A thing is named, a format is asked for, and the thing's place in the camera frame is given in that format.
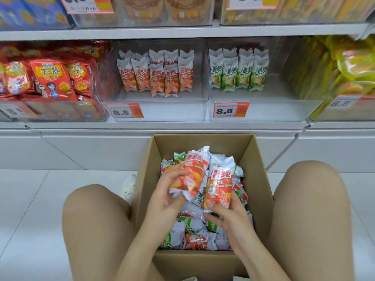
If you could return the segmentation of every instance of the sneaker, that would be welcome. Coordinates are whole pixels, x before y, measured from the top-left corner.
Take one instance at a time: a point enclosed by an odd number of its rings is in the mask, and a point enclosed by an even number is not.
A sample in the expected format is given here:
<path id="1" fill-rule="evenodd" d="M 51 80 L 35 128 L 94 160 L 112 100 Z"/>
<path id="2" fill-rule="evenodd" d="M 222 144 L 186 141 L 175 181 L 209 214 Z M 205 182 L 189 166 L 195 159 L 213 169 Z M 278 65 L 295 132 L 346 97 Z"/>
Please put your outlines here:
<path id="1" fill-rule="evenodd" d="M 124 184 L 122 185 L 122 198 L 125 199 L 129 204 L 132 202 L 133 198 L 133 191 L 134 191 L 134 185 L 135 185 L 135 180 L 137 179 L 137 176 L 135 174 L 132 174 L 129 176 Z"/>

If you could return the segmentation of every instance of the price tag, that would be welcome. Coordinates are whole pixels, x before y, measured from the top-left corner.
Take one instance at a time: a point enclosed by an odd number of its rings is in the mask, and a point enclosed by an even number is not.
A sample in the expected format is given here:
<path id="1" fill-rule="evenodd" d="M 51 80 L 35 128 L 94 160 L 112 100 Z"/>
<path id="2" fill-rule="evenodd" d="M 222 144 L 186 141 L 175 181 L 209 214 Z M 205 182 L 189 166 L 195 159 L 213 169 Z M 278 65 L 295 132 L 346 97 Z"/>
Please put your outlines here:
<path id="1" fill-rule="evenodd" d="M 11 118 L 36 118 L 38 117 L 24 103 L 0 103 L 0 110 Z"/>
<path id="2" fill-rule="evenodd" d="M 326 109 L 348 109 L 355 105 L 362 95 L 338 95 Z"/>
<path id="3" fill-rule="evenodd" d="M 250 102 L 215 103 L 213 117 L 244 118 L 249 108 Z"/>
<path id="4" fill-rule="evenodd" d="M 227 10 L 276 9 L 279 0 L 227 0 Z"/>
<path id="5" fill-rule="evenodd" d="M 114 118 L 143 118 L 139 103 L 107 103 L 106 107 Z"/>
<path id="6" fill-rule="evenodd" d="M 61 0 L 68 14 L 113 13 L 110 0 Z"/>

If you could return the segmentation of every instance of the thigh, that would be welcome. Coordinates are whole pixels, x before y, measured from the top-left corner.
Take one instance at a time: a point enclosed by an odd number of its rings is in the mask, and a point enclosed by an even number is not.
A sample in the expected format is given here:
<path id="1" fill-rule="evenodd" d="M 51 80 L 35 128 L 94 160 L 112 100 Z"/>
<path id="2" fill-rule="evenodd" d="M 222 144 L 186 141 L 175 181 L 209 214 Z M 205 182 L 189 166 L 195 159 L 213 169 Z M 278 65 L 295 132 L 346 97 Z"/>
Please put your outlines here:
<path id="1" fill-rule="evenodd" d="M 274 194 L 269 250 L 292 281 L 353 281 L 351 209 L 340 175 L 294 164 Z"/>
<path id="2" fill-rule="evenodd" d="M 68 196 L 62 226 L 75 281 L 113 280 L 135 237 L 129 216 L 130 205 L 101 185 Z M 163 280 L 153 264 L 148 280 Z"/>

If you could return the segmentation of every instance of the tile grout line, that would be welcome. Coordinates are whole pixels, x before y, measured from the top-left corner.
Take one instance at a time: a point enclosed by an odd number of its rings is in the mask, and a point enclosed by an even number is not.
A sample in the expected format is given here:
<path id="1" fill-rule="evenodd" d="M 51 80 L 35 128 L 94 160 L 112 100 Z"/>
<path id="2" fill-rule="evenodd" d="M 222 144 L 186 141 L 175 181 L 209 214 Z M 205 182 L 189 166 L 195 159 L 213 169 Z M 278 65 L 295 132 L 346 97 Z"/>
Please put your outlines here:
<path id="1" fill-rule="evenodd" d="M 33 201 L 34 201 L 34 198 L 35 198 L 35 196 L 36 196 L 36 194 L 38 194 L 38 192 L 39 192 L 39 189 L 42 187 L 42 185 L 43 185 L 43 183 L 44 183 L 44 181 L 45 181 L 45 179 L 47 178 L 47 175 L 49 174 L 49 171 L 47 172 L 47 174 L 46 174 L 46 176 L 44 177 L 44 179 L 43 179 L 43 181 L 42 181 L 42 183 L 40 184 L 40 186 L 39 186 L 39 188 L 38 188 L 38 190 L 36 191 L 36 193 L 35 193 L 35 195 L 34 195 L 34 197 L 33 197 L 33 199 L 31 200 L 31 202 L 30 202 L 30 204 L 29 204 L 29 206 L 27 207 L 27 209 L 26 209 L 26 211 L 25 211 L 25 213 L 23 214 L 23 216 L 22 216 L 22 218 L 21 218 L 21 220 L 20 220 L 20 222 L 18 223 L 18 225 L 17 225 L 17 227 L 16 227 L 16 229 L 14 230 L 14 232 L 13 232 L 13 234 L 12 234 L 12 236 L 11 236 L 11 238 L 9 239 L 9 241 L 7 242 L 7 244 L 6 244 L 6 246 L 4 247 L 4 250 L 2 251 L 2 253 L 0 254 L 0 258 L 3 256 L 3 253 L 4 253 L 4 251 L 6 250 L 6 248 L 7 248 L 7 246 L 9 245 L 9 243 L 11 242 L 11 240 L 12 240 L 12 237 L 13 237 L 13 235 L 14 235 L 14 233 L 17 231 L 17 229 L 18 229 L 18 227 L 19 227 L 19 225 L 21 224 L 21 221 L 22 221 L 22 219 L 25 217 L 25 215 L 26 215 L 26 212 L 27 212 L 27 210 L 30 208 L 30 205 L 31 205 L 31 203 L 33 203 Z"/>
<path id="2" fill-rule="evenodd" d="M 361 221 L 361 223 L 362 223 L 364 229 L 366 230 L 367 235 L 369 236 L 370 240 L 372 241 L 373 245 L 375 246 L 375 241 L 372 240 L 372 236 L 371 236 L 370 233 L 368 232 L 366 226 L 364 225 L 364 222 L 362 221 L 361 217 L 359 216 L 357 210 L 355 209 L 355 207 L 354 207 L 353 203 L 351 203 L 351 201 L 350 201 L 350 204 L 351 204 L 351 206 L 353 207 L 355 213 L 357 214 L 359 220 Z"/>

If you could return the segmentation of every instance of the brown cardboard box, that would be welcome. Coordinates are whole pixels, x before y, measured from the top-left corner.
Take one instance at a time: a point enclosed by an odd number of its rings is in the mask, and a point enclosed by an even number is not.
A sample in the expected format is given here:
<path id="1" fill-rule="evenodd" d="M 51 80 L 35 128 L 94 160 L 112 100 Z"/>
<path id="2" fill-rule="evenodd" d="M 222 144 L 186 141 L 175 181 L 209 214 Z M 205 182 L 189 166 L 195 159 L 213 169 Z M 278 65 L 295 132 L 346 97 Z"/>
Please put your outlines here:
<path id="1" fill-rule="evenodd" d="M 210 152 L 233 156 L 246 177 L 243 186 L 249 196 L 248 210 L 255 230 L 265 244 L 270 230 L 273 198 L 256 138 L 251 134 L 156 134 L 151 137 L 139 166 L 132 201 L 132 221 L 141 226 L 147 205 L 160 178 L 162 159 L 173 152 L 198 150 L 210 145 Z M 247 277 L 245 267 L 232 252 L 158 250 L 153 263 L 166 281 L 196 276 L 199 281 L 227 281 L 233 275 Z"/>

